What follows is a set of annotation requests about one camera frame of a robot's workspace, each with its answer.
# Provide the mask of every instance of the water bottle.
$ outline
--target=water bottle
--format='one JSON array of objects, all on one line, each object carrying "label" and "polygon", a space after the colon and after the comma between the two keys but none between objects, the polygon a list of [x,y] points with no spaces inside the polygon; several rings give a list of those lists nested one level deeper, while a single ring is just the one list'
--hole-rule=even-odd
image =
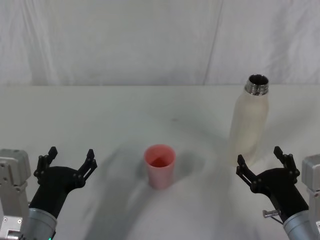
[{"label": "water bottle", "polygon": [[268,88],[269,80],[265,76],[251,75],[235,103],[227,149],[228,161],[234,166],[239,154],[248,166],[257,160],[257,148],[269,111]]}]

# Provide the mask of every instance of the table surface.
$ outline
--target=table surface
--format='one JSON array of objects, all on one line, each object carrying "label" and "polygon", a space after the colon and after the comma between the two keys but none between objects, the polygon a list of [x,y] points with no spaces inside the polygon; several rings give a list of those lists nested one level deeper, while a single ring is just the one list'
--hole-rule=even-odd
[{"label": "table surface", "polygon": [[[89,148],[98,168],[72,191],[58,218],[56,240],[285,240],[264,219],[269,199],[251,193],[223,163],[241,86],[108,86],[0,88],[0,146],[23,149],[31,171],[56,146],[52,165],[78,169]],[[281,164],[274,146],[304,157],[318,154],[320,86],[272,85],[256,174]],[[153,144],[177,153],[175,183],[147,184],[142,160]],[[308,200],[306,187],[297,188]],[[27,196],[38,188],[28,180]]]}]

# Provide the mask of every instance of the white curtain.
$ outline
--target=white curtain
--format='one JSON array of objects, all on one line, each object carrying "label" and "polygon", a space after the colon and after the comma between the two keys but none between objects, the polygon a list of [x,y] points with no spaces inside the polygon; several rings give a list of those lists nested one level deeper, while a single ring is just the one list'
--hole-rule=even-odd
[{"label": "white curtain", "polygon": [[1,0],[0,85],[320,82],[319,0]]}]

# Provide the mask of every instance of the plastic cup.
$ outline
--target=plastic cup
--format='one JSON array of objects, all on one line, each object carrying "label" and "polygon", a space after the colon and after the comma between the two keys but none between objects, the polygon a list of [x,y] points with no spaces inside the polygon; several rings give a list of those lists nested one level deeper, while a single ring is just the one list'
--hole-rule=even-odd
[{"label": "plastic cup", "polygon": [[150,146],[144,152],[149,184],[152,188],[166,189],[174,181],[175,151],[168,145]]}]

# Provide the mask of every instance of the metal bottle rim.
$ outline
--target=metal bottle rim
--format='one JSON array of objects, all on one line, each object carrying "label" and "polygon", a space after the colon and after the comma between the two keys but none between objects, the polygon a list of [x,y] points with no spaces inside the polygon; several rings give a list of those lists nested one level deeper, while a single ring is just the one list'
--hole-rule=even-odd
[{"label": "metal bottle rim", "polygon": [[264,75],[253,74],[246,81],[244,90],[255,96],[265,95],[269,91],[269,80]]}]

